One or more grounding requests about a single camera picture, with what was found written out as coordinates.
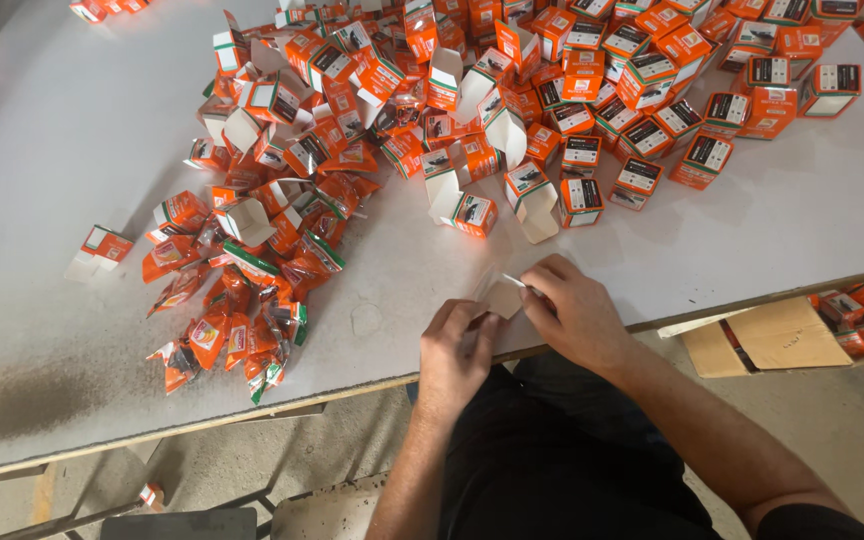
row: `right hand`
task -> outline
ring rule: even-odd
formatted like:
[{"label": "right hand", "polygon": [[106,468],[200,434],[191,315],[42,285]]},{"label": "right hand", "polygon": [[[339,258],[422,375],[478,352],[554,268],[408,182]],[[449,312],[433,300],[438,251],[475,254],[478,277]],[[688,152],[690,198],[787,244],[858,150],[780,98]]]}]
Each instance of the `right hand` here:
[{"label": "right hand", "polygon": [[586,277],[558,253],[537,262],[521,276],[555,304],[553,315],[533,291],[519,289],[522,307],[553,349],[603,377],[621,369],[640,346],[625,330],[605,285]]}]

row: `person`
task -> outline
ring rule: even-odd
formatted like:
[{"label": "person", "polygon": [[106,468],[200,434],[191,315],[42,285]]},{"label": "person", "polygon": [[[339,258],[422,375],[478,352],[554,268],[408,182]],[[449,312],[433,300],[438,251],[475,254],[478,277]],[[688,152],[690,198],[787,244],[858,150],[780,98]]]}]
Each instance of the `person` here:
[{"label": "person", "polygon": [[752,538],[864,539],[792,451],[632,338],[601,283],[558,254],[521,280],[555,353],[490,367],[498,315],[446,301],[366,540],[719,538],[683,461]]}]

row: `open box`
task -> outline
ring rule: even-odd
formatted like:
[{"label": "open box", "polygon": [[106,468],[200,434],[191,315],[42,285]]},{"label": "open box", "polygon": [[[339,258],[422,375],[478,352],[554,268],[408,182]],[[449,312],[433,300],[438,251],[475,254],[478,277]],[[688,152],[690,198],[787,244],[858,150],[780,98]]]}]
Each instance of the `open box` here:
[{"label": "open box", "polygon": [[691,329],[681,339],[703,379],[864,365],[864,356],[852,358],[842,350],[806,297],[766,303],[724,320],[749,358],[739,357],[719,322]]}]

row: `hand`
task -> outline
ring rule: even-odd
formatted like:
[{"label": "hand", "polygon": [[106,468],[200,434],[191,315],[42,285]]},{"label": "hand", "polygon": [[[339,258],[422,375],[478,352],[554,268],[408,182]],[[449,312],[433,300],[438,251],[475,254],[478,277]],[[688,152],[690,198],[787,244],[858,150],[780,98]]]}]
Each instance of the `hand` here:
[{"label": "hand", "polygon": [[451,424],[473,399],[492,367],[499,316],[486,315],[471,354],[460,350],[473,319],[486,313],[486,303],[446,300],[419,341],[418,400],[415,408],[429,419]]},{"label": "hand", "polygon": [[555,304],[558,318],[533,291],[519,289],[523,310],[535,329],[570,361],[606,377],[639,347],[618,318],[605,285],[584,276],[562,255],[546,256],[520,279]]}]

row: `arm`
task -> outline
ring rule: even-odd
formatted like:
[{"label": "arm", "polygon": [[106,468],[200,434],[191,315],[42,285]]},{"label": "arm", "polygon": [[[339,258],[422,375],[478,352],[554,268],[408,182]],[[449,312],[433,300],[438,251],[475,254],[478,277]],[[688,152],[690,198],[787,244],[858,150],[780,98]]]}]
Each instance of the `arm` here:
[{"label": "arm", "polygon": [[467,300],[448,300],[422,334],[418,399],[366,540],[432,539],[438,535],[452,428],[492,365],[498,315],[486,316],[471,354],[460,350],[466,329],[486,307]]},{"label": "arm", "polygon": [[533,292],[521,289],[525,313],[546,342],[633,399],[753,537],[762,517],[782,505],[810,503],[849,513],[796,454],[632,338],[602,283],[558,254],[521,279],[558,311],[554,316]]}]

